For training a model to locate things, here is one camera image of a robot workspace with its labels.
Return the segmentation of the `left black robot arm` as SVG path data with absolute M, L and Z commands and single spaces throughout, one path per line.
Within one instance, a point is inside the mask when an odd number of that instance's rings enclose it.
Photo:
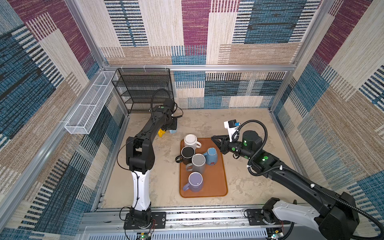
M 177 129 L 177 108 L 168 90 L 156 90 L 150 102 L 151 118 L 138 134 L 126 140 L 126 164 L 133 177 L 134 201 L 124 220 L 125 230 L 154 225 L 149 195 L 149 178 L 155 163 L 153 141 L 160 130 Z

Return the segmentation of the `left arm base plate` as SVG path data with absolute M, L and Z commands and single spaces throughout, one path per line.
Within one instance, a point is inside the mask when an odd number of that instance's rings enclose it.
M 164 229 L 166 225 L 166 212 L 152 212 L 151 216 L 144 214 L 143 217 L 133 217 L 127 214 L 124 221 L 124 230 L 150 230 Z

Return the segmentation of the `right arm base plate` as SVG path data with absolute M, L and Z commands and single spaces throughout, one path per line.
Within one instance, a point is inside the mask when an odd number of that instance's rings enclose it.
M 272 220 L 268 222 L 264 219 L 262 209 L 246 209 L 244 216 L 249 221 L 250 226 L 268 226 L 268 225 L 281 225 L 281 221 L 273 216 Z

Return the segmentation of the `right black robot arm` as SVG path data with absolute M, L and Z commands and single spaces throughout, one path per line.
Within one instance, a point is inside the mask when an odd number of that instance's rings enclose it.
M 271 179 L 309 204 L 309 207 L 302 207 L 287 204 L 278 198 L 270 198 L 263 206 L 267 221 L 276 217 L 281 221 L 297 223 L 318 231 L 327 240 L 361 240 L 362 237 L 354 233 L 360 223 L 359 216 L 363 216 L 380 230 L 373 238 L 384 238 L 384 225 L 366 211 L 357 208 L 356 201 L 350 194 L 338 194 L 324 188 L 288 167 L 278 157 L 264 151 L 268 130 L 261 121 L 254 120 L 254 123 L 262 126 L 263 138 L 255 131 L 242 134 L 242 128 L 249 123 L 252 120 L 242 124 L 236 120 L 226 121 L 224 126 L 228 134 L 212 136 L 211 139 L 222 154 L 233 153 L 235 159 L 247 159 L 247 170 L 252 176 Z

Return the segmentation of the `yellow mug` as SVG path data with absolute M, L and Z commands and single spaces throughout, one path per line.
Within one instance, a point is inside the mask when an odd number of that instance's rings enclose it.
M 164 136 L 165 133 L 166 133 L 166 131 L 160 129 L 160 130 L 158 131 L 158 136 L 159 136 L 160 138 L 162 138 L 162 137 Z

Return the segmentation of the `brown plastic tray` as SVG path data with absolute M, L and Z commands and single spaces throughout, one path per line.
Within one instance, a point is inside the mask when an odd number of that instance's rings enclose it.
M 186 170 L 186 165 L 180 164 L 180 195 L 183 198 L 203 198 L 203 197 L 223 197 L 228 193 L 227 179 L 223 155 L 211 138 L 198 138 L 202 144 L 201 148 L 196 149 L 197 154 L 204 154 L 209 148 L 215 148 L 218 153 L 218 161 L 215 165 L 206 165 L 203 176 L 203 188 L 199 192 L 183 190 L 188 183 L 188 177 L 192 172 Z

